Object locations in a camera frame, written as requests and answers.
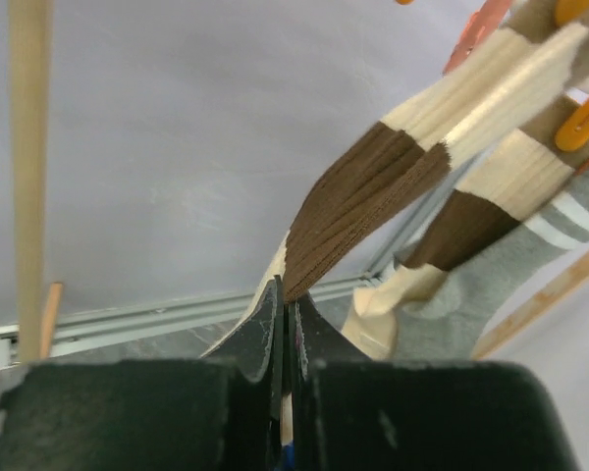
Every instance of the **gray floor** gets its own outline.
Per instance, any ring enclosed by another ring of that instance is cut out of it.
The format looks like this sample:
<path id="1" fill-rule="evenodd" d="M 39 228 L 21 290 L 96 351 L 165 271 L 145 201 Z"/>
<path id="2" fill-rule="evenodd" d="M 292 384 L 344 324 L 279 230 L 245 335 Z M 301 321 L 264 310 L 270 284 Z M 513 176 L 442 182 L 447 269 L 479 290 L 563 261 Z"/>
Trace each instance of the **gray floor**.
<path id="1" fill-rule="evenodd" d="M 319 312 L 337 329 L 347 317 L 350 296 L 317 303 Z M 235 324 L 235 321 L 175 332 L 164 336 L 128 341 L 102 348 L 58 356 L 54 363 L 114 363 L 131 358 L 195 358 Z M 0 393 L 22 380 L 27 369 L 16 367 L 0 370 Z"/>

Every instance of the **wooden pole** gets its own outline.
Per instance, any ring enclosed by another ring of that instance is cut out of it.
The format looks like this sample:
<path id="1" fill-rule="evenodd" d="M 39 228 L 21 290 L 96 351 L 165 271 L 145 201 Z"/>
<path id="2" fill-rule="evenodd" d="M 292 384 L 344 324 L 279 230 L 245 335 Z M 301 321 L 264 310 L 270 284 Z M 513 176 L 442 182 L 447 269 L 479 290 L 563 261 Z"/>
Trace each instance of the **wooden pole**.
<path id="1" fill-rule="evenodd" d="M 9 0 L 19 359 L 41 355 L 51 0 Z"/>
<path id="2" fill-rule="evenodd" d="M 50 356 L 62 294 L 63 283 L 53 283 L 50 285 L 46 299 L 46 308 L 43 311 L 43 318 L 41 320 L 41 358 L 48 358 Z"/>
<path id="3" fill-rule="evenodd" d="M 589 251 L 484 335 L 473 350 L 473 358 L 480 359 L 489 355 L 588 280 Z"/>

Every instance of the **fabric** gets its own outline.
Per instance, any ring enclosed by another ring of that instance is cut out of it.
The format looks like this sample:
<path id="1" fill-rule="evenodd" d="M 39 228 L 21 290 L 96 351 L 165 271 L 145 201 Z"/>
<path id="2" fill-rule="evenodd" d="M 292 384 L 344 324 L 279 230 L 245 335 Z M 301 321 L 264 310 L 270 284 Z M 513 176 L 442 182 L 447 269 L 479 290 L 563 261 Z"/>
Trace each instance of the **fabric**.
<path id="1" fill-rule="evenodd" d="M 397 359 L 469 358 L 486 323 L 537 270 L 589 241 L 589 169 L 543 209 L 396 315 Z"/>
<path id="2" fill-rule="evenodd" d="M 562 188 L 589 159 L 589 142 L 577 152 L 554 146 L 557 130 L 576 108 L 563 96 L 509 134 L 458 182 L 403 265 L 380 286 L 354 291 L 343 326 L 352 343 L 374 358 L 388 357 L 397 337 L 393 310 L 401 302 L 429 299 L 450 270 L 512 231 Z"/>
<path id="3" fill-rule="evenodd" d="M 450 170 L 589 76 L 589 10 L 557 29 L 556 1 L 528 2 L 461 66 L 382 118 L 321 176 L 264 277 L 283 276 L 286 302 Z"/>

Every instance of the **pink clothespin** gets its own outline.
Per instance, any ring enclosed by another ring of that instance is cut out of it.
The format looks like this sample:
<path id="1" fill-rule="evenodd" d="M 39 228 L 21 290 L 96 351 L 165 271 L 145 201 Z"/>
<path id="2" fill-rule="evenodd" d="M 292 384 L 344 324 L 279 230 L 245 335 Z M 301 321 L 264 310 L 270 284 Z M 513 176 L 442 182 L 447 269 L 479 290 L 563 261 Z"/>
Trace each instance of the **pink clothespin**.
<path id="1" fill-rule="evenodd" d="M 443 74 L 462 64 L 473 49 L 498 28 L 511 4 L 512 0 L 487 0 L 480 10 L 471 15 L 450 60 L 443 69 Z"/>

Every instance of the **gray cloth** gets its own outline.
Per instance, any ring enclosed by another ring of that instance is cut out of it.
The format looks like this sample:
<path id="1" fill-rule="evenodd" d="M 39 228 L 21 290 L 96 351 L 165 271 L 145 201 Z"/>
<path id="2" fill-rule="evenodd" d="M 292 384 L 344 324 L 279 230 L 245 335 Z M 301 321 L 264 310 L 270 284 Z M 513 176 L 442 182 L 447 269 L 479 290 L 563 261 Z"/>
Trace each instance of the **gray cloth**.
<path id="1" fill-rule="evenodd" d="M 571 196 L 589 213 L 589 170 L 574 177 L 559 196 Z M 576 224 L 554 204 L 555 201 L 553 199 L 523 225 L 452 270 L 429 301 L 400 306 L 395 312 L 400 331 L 394 357 L 470 357 L 485 325 L 498 308 L 541 267 L 568 251 L 564 247 L 566 243 L 557 246 L 559 235 L 565 235 L 565 241 L 569 242 L 589 241 L 589 214 L 570 205 L 576 214 L 573 219 L 583 222 Z"/>

